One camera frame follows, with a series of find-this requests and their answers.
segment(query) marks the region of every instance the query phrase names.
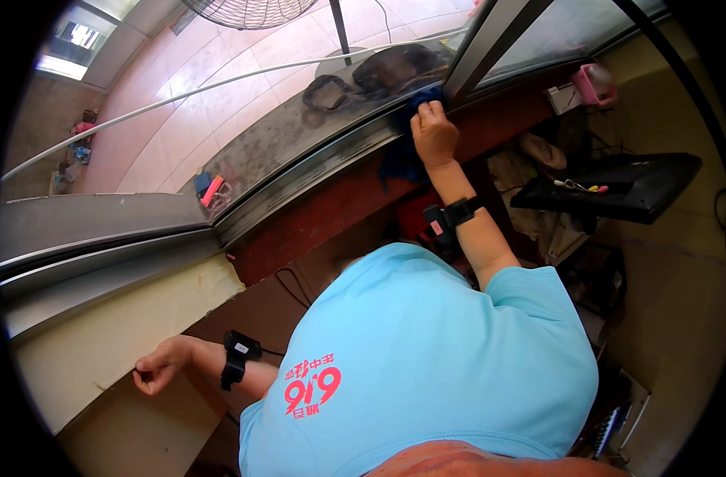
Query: printed logo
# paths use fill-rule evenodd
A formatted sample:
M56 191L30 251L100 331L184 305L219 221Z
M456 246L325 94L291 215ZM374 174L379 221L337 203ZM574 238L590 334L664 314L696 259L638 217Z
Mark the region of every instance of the printed logo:
M283 380L295 379L283 392L283 399L289 403L285 415L291 414L294 419L301 419L320 413L320 406L334 396L339 383L342 382L342 373L339 369L327 366L331 363L334 363L334 353L312 361L305 359L289 369ZM314 392L314 388L318 388L319 392ZM313 403L317 396L320 396L320 399Z

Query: blue cloth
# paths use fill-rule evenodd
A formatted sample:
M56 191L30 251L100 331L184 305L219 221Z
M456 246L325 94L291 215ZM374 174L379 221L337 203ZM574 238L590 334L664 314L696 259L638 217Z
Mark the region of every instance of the blue cloth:
M441 439L559 458L597 380L553 268L503 269L481 293L431 252L392 243L301 319L267 397L241 414L239 464L244 476L363 475Z
M412 182L429 183L429 176L426 174L424 164L419 159L413 145L410 119L416 114L421 103L442 100L443 91L438 86L423 89L411 96L406 107L394 116L394 125L402 136L392 141L379 166L379 179L381 179L385 191L387 190L387 177L407 178Z

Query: pink object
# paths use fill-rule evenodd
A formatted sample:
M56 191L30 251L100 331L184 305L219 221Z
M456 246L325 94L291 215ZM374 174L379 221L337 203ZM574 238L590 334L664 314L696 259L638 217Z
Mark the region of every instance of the pink object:
M79 133L83 133L84 131L86 131L88 129L95 128L95 124L82 121L81 123L77 124L76 128L77 128L77 134L79 134Z
M591 81L591 78L588 74L589 70L591 70L592 68L602 69L602 71L606 71L602 66L599 65L599 63L592 62L587 65L581 66L580 71L576 72L572 76L572 82L574 82L575 86L578 87L578 91L580 91L580 96L583 97L583 104L604 106L608 105L611 102L617 101L617 89L615 88L615 84L613 84L611 81L609 83L600 85L606 86L607 92L605 95L602 95L601 99L599 98L599 94L594 87L594 83Z
M441 235L443 233L443 228L437 221L431 221L429 225L432 226L432 230L435 231L435 235Z
M215 179L210 184L209 188L206 189L206 193L201 198L201 205L204 205L205 207L209 207L210 202L212 202L212 197L215 195L215 192L217 192L217 189L219 186L223 185L223 178L220 176L216 176Z

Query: fan guard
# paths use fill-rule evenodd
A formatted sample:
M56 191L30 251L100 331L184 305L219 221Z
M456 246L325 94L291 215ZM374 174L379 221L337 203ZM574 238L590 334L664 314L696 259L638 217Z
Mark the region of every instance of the fan guard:
M224 27L264 30L292 21L318 0L182 0L199 16Z

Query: pink toy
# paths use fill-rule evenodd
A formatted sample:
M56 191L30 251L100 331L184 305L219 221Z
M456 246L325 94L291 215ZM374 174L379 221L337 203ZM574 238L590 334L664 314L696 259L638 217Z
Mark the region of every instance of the pink toy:
M617 100L617 89L610 73L599 63L592 62L580 67L572 76L585 105L604 106Z

